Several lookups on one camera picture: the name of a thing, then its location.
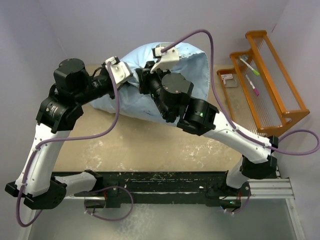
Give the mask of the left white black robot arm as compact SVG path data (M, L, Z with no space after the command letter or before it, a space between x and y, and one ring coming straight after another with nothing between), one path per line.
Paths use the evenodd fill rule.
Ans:
M50 210L68 196L88 192L98 196L103 191L102 177L92 170L69 176L53 176L53 169L63 144L71 141L71 131L83 115L83 105L109 95L118 99L118 89L132 76L127 63L116 56L107 59L89 74L78 58L62 61L54 71L54 84L40 104L35 136L28 159L17 180L5 191L32 210Z

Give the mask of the light blue pillowcase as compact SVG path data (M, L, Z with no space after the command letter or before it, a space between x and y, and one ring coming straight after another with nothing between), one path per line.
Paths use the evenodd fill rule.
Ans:
M161 103L172 107L182 93L189 93L192 97L202 100L208 98L210 70L208 57L204 51L189 43L179 43L176 46L179 62L170 73L164 76L153 75L163 86L160 101L154 102L151 94L139 92L139 78L136 70L144 68L148 61L154 59L152 49L157 45L158 43L154 42L139 46L120 59L128 64L133 76L118 91L119 112L131 118L165 123L158 109Z

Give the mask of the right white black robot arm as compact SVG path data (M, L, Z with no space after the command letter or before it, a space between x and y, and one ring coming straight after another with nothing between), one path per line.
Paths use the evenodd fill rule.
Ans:
M150 95L161 117L191 135L219 141L241 153L242 158L227 172L222 190L235 195L249 179L262 180L276 171L277 159L271 147L277 137L262 137L228 121L224 113L209 102L192 96L194 84L180 73L152 70L155 62L137 68L139 92Z

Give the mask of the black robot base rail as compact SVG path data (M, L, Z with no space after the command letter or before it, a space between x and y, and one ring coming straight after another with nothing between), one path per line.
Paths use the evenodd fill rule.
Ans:
M121 204L200 204L208 207L240 207L240 198L250 196L248 182L231 189L225 171L100 171L103 181L95 193L79 192L75 197L102 200L107 208Z

